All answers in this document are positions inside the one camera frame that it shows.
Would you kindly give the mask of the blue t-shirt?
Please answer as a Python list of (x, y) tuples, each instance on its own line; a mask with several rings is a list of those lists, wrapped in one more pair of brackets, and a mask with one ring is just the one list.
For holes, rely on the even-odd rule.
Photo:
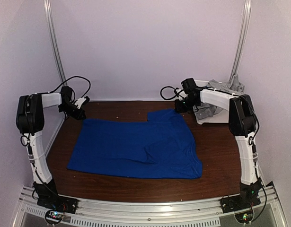
[(86, 119), (67, 169), (142, 179), (196, 179), (203, 165), (181, 114), (149, 112), (145, 122)]

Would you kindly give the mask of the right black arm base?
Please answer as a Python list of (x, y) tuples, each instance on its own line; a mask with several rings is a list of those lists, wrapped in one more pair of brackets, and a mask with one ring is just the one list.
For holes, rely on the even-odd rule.
[(262, 189), (262, 184), (259, 181), (250, 185), (240, 183), (239, 187), (240, 193), (238, 195), (226, 195), (220, 199), (223, 213), (249, 209), (251, 206), (261, 204), (258, 193)]

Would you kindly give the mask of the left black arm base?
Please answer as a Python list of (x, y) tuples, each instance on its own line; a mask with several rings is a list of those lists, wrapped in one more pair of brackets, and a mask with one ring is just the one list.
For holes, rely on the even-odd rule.
[(60, 196), (57, 192), (54, 180), (49, 183), (33, 183), (38, 196), (37, 205), (59, 212), (75, 214), (78, 200), (75, 198)]

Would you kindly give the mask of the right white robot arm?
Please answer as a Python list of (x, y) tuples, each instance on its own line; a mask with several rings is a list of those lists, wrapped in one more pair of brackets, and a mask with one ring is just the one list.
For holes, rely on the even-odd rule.
[(228, 126), (238, 145), (241, 163), (241, 186), (259, 185), (258, 155), (255, 137), (259, 121), (251, 97), (237, 95), (207, 86), (200, 87), (193, 78), (181, 82), (182, 89), (175, 88), (175, 110), (185, 113), (197, 109), (201, 104), (210, 104), (228, 112)]

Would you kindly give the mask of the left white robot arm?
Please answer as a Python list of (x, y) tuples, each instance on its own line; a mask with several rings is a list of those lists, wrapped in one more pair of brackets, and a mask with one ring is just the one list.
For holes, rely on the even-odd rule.
[(21, 134), (21, 144), (27, 149), (36, 188), (41, 185), (50, 187), (53, 184), (42, 141), (44, 109), (56, 106), (60, 113), (65, 113), (73, 119), (86, 119), (82, 107), (89, 102), (89, 97), (83, 95), (73, 101), (72, 94), (73, 90), (65, 86), (59, 92), (34, 93), (19, 98), (16, 126)]

